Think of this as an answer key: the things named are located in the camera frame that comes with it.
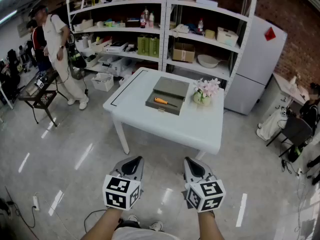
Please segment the white refrigerator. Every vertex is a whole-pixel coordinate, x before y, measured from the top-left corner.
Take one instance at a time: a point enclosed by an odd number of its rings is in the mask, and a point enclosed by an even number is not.
[[[270,27],[275,38],[267,41],[265,33]],[[224,100],[226,109],[249,114],[266,88],[286,39],[286,32],[264,19],[253,17],[238,70]]]

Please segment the white bowl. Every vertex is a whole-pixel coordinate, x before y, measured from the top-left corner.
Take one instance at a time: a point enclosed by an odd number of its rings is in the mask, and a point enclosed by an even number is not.
[[[218,60],[218,59],[211,57],[209,55],[200,54],[200,55],[198,55],[198,61],[201,66],[211,69],[211,68],[216,67],[221,60]]]

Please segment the plastic bottle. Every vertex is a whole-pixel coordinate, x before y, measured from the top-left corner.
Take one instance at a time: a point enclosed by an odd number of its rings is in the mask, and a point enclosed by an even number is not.
[[[145,26],[148,28],[149,27],[149,11],[147,7],[145,7],[143,13],[144,13]]]
[[[140,28],[144,29],[146,27],[146,19],[145,19],[145,13],[141,13],[140,17]]]
[[[151,12],[149,17],[149,28],[153,28],[154,25],[155,25],[155,15],[154,15],[154,12]]]
[[[204,31],[204,20],[203,20],[203,18],[200,18],[200,21],[198,23],[198,31],[199,32]]]

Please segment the shiny floor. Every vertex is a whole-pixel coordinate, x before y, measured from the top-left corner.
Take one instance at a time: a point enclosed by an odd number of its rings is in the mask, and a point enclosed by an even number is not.
[[[85,78],[90,98],[86,110],[80,111],[77,104],[68,106],[61,96],[50,105],[57,128],[43,110],[36,110],[36,124],[32,110],[22,101],[16,101],[14,110],[5,106],[0,111],[4,120],[0,124],[0,197],[8,199],[6,186],[32,224],[32,196],[38,192],[40,211],[34,213],[33,230],[41,240],[80,239],[85,234],[87,215],[105,208],[105,175],[127,158],[110,114],[102,107],[118,85],[109,92],[99,91],[94,89],[92,77]],[[304,176],[298,179],[287,170],[282,172],[280,142],[266,147],[255,133],[257,123],[254,113],[243,116],[225,112],[220,151],[203,158],[227,191],[222,207],[215,212],[223,236],[230,240],[316,239],[320,228],[319,186],[312,187]],[[144,193],[123,216],[134,213],[145,227],[161,220],[167,233],[182,240],[197,240],[197,213],[187,209],[181,191],[183,158],[194,158],[198,151],[128,125],[124,132],[129,155],[143,156],[145,166]],[[305,171],[308,160],[319,154],[319,145],[309,145],[294,169]],[[93,214],[86,222],[87,229],[101,215]],[[15,214],[8,224],[19,239],[34,239]]]

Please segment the white shelf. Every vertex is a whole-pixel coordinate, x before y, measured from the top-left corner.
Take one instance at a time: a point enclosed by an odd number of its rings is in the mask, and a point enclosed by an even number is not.
[[[161,4],[162,0],[125,0],[125,1],[118,1],[118,2],[109,2],[109,3],[101,3],[101,4],[96,4],[95,6],[90,6],[86,7],[83,9],[79,10],[74,10],[70,12],[70,15],[94,10],[94,9],[99,9],[103,7],[109,7],[109,6],[122,6],[122,5],[134,5],[134,4]]]
[[[79,33],[90,33],[90,32],[138,32],[138,33],[149,33],[149,34],[160,34],[159,27],[98,27],[92,26],[82,31],[73,31],[74,34]]]
[[[194,58],[193,63],[183,62],[183,61],[175,61],[175,60],[172,60],[171,58],[168,58],[166,60],[166,63],[173,65],[173,66],[181,67],[181,68],[184,68],[187,70],[191,70],[194,72],[199,72],[199,73],[210,75],[210,76],[213,76],[216,78],[224,79],[227,81],[230,79],[229,67],[228,67],[228,63],[226,61],[220,62],[214,68],[207,68],[207,67],[201,66],[197,62],[197,58]]]
[[[98,62],[93,67],[86,67],[85,69],[86,70],[95,71],[95,72],[106,73],[106,70],[104,70],[102,67],[103,67],[102,63]]]
[[[126,52],[126,51],[122,51],[122,52],[108,52],[108,51],[102,51],[102,52],[95,52],[93,51],[91,48],[86,48],[83,50],[79,50],[79,52],[81,53],[97,53],[97,54],[108,54],[108,55],[114,55],[114,56],[121,56],[121,57],[129,57],[129,58],[134,58],[134,59],[139,59],[139,60],[145,60],[145,61],[151,61],[151,62],[160,62],[159,58],[156,57],[151,57],[151,56],[145,56],[145,55],[139,55],[136,52]]]
[[[235,52],[235,53],[239,53],[240,52],[240,47],[239,47],[239,45],[237,43],[235,44],[235,47],[232,47],[230,45],[218,42],[216,40],[216,38],[209,39],[209,38],[206,38],[206,37],[204,37],[202,35],[199,35],[199,34],[180,33],[180,32],[176,32],[174,30],[170,30],[169,31],[169,35],[173,36],[175,38],[185,38],[185,39],[190,39],[190,40],[195,40],[195,41],[198,41],[198,42],[210,44],[210,45],[213,45],[213,46],[217,46],[217,47],[221,47],[221,48],[227,49],[227,50]]]
[[[201,9],[205,9],[205,10],[210,10],[210,11],[214,11],[217,13],[221,13],[221,14],[225,14],[225,15],[229,15],[231,17],[240,19],[242,21],[247,22],[249,20],[248,17],[240,14],[240,13],[235,13],[233,11],[227,10],[227,9],[223,9],[217,6],[210,6],[207,4],[203,4],[203,3],[198,3],[198,2],[191,2],[191,1],[184,1],[184,0],[171,0],[170,1],[172,5],[179,5],[179,6],[189,6],[189,7],[196,7],[196,8],[201,8]]]

